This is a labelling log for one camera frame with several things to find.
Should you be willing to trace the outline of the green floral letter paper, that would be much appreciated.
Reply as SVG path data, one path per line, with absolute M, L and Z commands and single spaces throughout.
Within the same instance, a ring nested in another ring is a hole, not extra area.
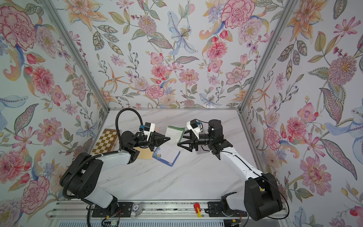
M 166 130 L 166 137 L 169 137 L 170 140 L 166 142 L 166 144 L 172 146 L 172 145 L 177 145 L 177 143 L 179 143 L 185 133 L 185 128 L 184 127 L 175 127 L 175 126 L 168 126 L 167 130 Z

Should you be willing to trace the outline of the grey envelope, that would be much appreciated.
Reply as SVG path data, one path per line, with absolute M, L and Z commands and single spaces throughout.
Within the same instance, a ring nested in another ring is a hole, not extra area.
M 196 132 L 198 133 L 197 136 L 197 145 L 198 145 L 198 154 L 202 154 L 204 151 L 208 151 L 206 148 L 204 148 L 204 146 L 208 145 L 209 142 L 209 136 L 207 133 L 205 133 L 204 129 L 202 128 L 202 126 L 200 126 Z

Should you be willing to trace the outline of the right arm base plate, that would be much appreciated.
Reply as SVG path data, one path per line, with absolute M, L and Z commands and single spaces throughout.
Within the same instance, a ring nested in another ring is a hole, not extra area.
M 221 201 L 209 201 L 207 203 L 207 208 L 205 209 L 205 212 L 210 217 L 240 218 L 248 216 L 247 212 L 245 211 L 227 209 Z

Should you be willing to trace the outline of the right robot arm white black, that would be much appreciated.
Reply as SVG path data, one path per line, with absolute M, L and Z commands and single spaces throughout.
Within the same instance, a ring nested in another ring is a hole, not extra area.
M 221 197 L 221 209 L 226 216 L 235 211 L 246 212 L 255 221 L 271 218 L 282 211 L 283 203 L 276 178 L 271 173 L 263 173 L 248 163 L 225 139 L 220 120 L 208 122 L 208 131 L 203 132 L 203 124 L 197 119 L 189 121 L 184 141 L 177 145 L 190 152 L 206 145 L 209 151 L 227 164 L 245 182 L 242 194 L 232 192 Z

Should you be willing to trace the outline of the blue floral letter paper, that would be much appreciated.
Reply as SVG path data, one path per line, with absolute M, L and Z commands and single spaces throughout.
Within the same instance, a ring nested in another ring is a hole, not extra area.
M 169 145 L 157 147 L 153 153 L 153 158 L 163 164 L 172 167 L 180 155 L 180 151 Z

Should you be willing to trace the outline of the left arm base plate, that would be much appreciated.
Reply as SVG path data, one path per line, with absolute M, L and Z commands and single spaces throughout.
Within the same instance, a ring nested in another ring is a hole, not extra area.
M 115 215 L 117 218 L 130 218 L 132 212 L 133 202 L 117 202 L 117 204 L 110 204 L 107 208 L 95 206 L 92 212 L 93 218 L 105 218 Z

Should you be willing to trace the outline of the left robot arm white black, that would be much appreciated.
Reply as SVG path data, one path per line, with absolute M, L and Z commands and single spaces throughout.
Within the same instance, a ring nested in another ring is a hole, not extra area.
M 80 199 L 108 213 L 115 212 L 119 208 L 118 199 L 98 185 L 101 173 L 136 161 L 140 151 L 135 147 L 153 150 L 171 139 L 155 131 L 148 135 L 144 135 L 143 132 L 135 134 L 130 131 L 117 132 L 117 136 L 120 143 L 119 150 L 93 156 L 81 153 L 73 161 L 60 179 L 65 199 Z

